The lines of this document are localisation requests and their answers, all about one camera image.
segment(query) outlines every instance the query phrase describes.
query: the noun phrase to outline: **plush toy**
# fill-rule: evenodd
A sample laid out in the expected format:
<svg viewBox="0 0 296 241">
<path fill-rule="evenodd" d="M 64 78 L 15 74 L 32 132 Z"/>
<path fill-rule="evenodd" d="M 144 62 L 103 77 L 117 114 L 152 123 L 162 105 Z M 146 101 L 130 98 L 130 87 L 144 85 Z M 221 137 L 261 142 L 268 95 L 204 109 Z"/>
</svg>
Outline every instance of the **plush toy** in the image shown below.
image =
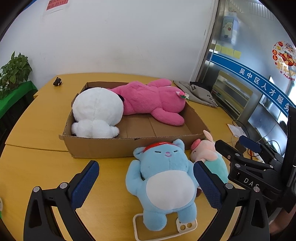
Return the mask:
<svg viewBox="0 0 296 241">
<path fill-rule="evenodd" d="M 168 79 L 159 79 L 145 85 L 134 81 L 112 89 L 124 98 L 124 115 L 150 113 L 160 122 L 181 126 L 180 113 L 188 97 Z"/>
<path fill-rule="evenodd" d="M 90 88 L 80 93 L 72 106 L 77 122 L 72 133 L 85 138 L 114 138 L 115 127 L 122 118 L 123 102 L 114 92 L 104 88 Z"/>
<path fill-rule="evenodd" d="M 137 196 L 143 206 L 143 222 L 151 231 L 166 226 L 166 214 L 178 212 L 179 221 L 196 219 L 194 203 L 197 187 L 193 163 L 184 153 L 184 143 L 159 142 L 138 147 L 126 175 L 127 190 Z"/>
<path fill-rule="evenodd" d="M 215 142 L 209 132 L 203 131 L 207 140 L 197 139 L 191 145 L 190 159 L 193 162 L 203 161 L 207 168 L 224 182 L 228 182 L 228 170 L 226 164 L 222 158 L 222 155 L 216 151 Z"/>
</svg>

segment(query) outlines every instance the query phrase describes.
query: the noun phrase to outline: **red headband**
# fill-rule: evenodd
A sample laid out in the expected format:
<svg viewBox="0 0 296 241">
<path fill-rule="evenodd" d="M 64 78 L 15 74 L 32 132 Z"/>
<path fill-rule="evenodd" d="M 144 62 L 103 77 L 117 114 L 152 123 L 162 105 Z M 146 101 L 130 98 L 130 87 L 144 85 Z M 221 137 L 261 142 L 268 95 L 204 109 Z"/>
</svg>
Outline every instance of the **red headband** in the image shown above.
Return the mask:
<svg viewBox="0 0 296 241">
<path fill-rule="evenodd" d="M 170 145 L 174 145 L 173 143 L 170 143 L 170 142 L 157 142 L 157 143 L 154 143 L 154 144 L 151 144 L 149 146 L 147 146 L 143 152 L 147 151 L 148 149 L 152 148 L 152 147 L 156 147 L 156 146 L 160 146 L 160 145 L 163 145 L 163 144 L 170 144 Z"/>
</svg>

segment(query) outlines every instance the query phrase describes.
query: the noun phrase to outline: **pink plush toy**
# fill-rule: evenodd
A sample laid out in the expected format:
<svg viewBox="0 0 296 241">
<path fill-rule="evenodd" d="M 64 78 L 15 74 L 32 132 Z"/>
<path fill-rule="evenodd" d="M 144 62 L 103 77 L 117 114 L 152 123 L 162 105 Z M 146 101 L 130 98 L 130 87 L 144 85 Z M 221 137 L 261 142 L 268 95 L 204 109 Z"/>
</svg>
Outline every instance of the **pink plush toy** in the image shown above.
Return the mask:
<svg viewBox="0 0 296 241">
<path fill-rule="evenodd" d="M 215 149 L 215 142 L 209 132 L 203 131 L 207 140 L 197 139 L 191 145 L 190 159 L 192 162 L 203 161 L 207 168 L 224 182 L 228 182 L 228 170 L 222 155 Z M 197 196 L 201 194 L 200 186 L 197 188 Z"/>
<path fill-rule="evenodd" d="M 134 81 L 111 90 L 124 98 L 124 115 L 150 113 L 160 122 L 181 126 L 184 119 L 178 113 L 184 109 L 187 96 L 171 84 L 168 79 L 155 80 L 147 85 Z"/>
<path fill-rule="evenodd" d="M 191 154 L 190 158 L 192 161 L 214 161 L 218 158 L 216 149 L 215 149 L 215 142 L 209 132 L 203 130 L 203 133 L 207 140 L 200 140 L 197 139 L 191 145 Z"/>
</svg>

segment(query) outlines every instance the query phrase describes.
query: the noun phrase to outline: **red sign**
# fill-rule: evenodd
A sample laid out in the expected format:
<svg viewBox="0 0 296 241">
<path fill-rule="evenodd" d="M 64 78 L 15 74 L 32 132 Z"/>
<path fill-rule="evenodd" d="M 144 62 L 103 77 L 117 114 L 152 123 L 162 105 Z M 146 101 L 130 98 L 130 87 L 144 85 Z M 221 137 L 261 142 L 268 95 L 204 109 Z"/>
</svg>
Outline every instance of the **red sign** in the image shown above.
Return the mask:
<svg viewBox="0 0 296 241">
<path fill-rule="evenodd" d="M 47 9 L 46 10 L 49 10 L 49 9 L 52 9 L 54 7 L 57 7 L 57 6 L 61 6 L 61 5 L 64 5 L 64 4 L 67 4 L 69 0 L 50 0 L 48 5 L 47 5 Z"/>
</svg>

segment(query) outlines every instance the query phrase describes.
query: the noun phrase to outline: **yellow table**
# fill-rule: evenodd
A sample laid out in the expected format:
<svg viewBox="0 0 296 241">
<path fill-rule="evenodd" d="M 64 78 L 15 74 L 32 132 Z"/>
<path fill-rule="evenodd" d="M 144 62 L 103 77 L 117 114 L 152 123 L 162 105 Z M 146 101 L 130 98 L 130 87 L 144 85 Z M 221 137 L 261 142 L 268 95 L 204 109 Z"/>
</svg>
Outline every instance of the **yellow table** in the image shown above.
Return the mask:
<svg viewBox="0 0 296 241">
<path fill-rule="evenodd" d="M 61 86 L 53 86 L 55 78 L 50 80 L 35 95 L 35 100 L 20 117 L 6 145 L 53 151 L 67 151 L 59 135 L 63 133 L 68 115 L 71 111 L 71 101 L 79 93 L 86 82 L 117 81 L 130 82 L 138 80 L 149 83 L 157 78 L 128 74 L 66 74 L 59 75 Z M 189 102 L 212 133 L 213 139 L 231 142 L 232 133 L 227 124 L 232 119 L 221 109 L 212 108 L 195 102 Z"/>
<path fill-rule="evenodd" d="M 49 81 L 35 95 L 9 135 L 0 158 L 0 195 L 4 202 L 2 217 L 17 241 L 23 239 L 23 225 L 32 189 L 57 187 L 81 172 L 89 159 L 74 159 L 67 152 L 58 135 L 64 130 L 71 110 L 71 101 L 86 82 L 141 81 L 148 83 L 157 78 L 125 74 L 68 74 L 60 75 L 63 84 Z M 220 108 L 189 103 L 211 131 L 214 140 L 230 143 L 232 133 L 227 123 L 232 119 Z M 97 159 L 100 175 L 82 208 L 77 210 L 81 220 L 97 240 L 134 240 L 132 217 L 143 211 L 138 198 L 125 187 L 125 175 L 130 158 Z M 198 208 L 198 228 L 173 240 L 197 240 L 215 215 L 202 194 L 195 199 Z M 71 240 L 61 218 L 54 209 L 58 224 L 66 240 Z M 222 240 L 227 240 L 238 216 L 236 209 L 231 224 Z"/>
<path fill-rule="evenodd" d="M 97 240 L 134 240 L 132 218 L 143 209 L 137 197 L 125 187 L 125 175 L 133 158 L 97 159 L 100 174 L 82 208 L 77 213 Z M 6 146 L 0 158 L 0 194 L 4 203 L 3 221 L 17 241 L 23 239 L 25 213 L 32 189 L 56 188 L 83 170 L 88 159 L 74 159 L 68 152 L 34 150 Z M 173 240 L 196 241 L 209 225 L 216 210 L 202 194 L 195 199 L 198 227 Z M 57 209 L 55 216 L 66 240 L 71 240 Z M 227 240 L 239 209 L 222 240 Z"/>
</svg>

